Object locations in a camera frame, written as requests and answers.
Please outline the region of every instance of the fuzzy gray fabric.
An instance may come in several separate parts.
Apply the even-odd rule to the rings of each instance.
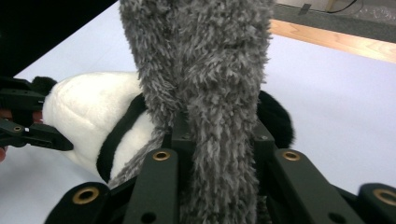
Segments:
[[[138,175],[175,114],[187,110],[193,155],[181,223],[257,223],[258,180],[249,139],[256,125],[273,0],[120,0],[152,139],[109,182]]]

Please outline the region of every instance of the black cable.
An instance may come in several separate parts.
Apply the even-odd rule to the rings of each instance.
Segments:
[[[340,10],[336,10],[336,11],[328,11],[327,13],[337,13],[337,12],[342,12],[345,9],[351,7],[353,4],[355,4],[358,0],[353,0],[349,5],[347,5],[346,7],[344,7],[343,9]]]

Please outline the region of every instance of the table surface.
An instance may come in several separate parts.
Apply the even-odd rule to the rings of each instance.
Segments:
[[[396,63],[273,35],[262,88],[285,106],[303,152],[334,185],[396,187]],[[136,71],[118,3],[69,36],[17,77],[66,77]],[[59,152],[11,147],[0,164],[0,223],[43,223],[76,185],[101,179]]]

